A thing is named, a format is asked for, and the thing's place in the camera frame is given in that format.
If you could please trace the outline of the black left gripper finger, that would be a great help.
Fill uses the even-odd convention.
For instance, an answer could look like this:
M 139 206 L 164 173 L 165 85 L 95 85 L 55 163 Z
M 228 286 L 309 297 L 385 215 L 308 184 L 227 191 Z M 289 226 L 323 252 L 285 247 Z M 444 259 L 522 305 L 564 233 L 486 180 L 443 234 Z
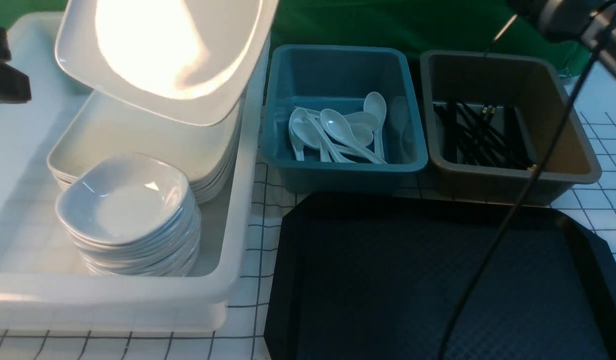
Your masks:
M 29 77 L 10 66 L 11 59 L 7 30 L 0 27 L 0 104 L 24 104 L 32 98 Z

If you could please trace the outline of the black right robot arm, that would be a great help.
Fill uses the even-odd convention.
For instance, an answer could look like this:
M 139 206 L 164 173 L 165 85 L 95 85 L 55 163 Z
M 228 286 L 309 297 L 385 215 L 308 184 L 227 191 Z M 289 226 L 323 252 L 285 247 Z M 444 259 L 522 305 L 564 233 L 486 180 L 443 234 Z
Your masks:
M 599 51 L 616 79 L 616 0 L 508 0 L 516 14 L 551 43 L 578 41 Z

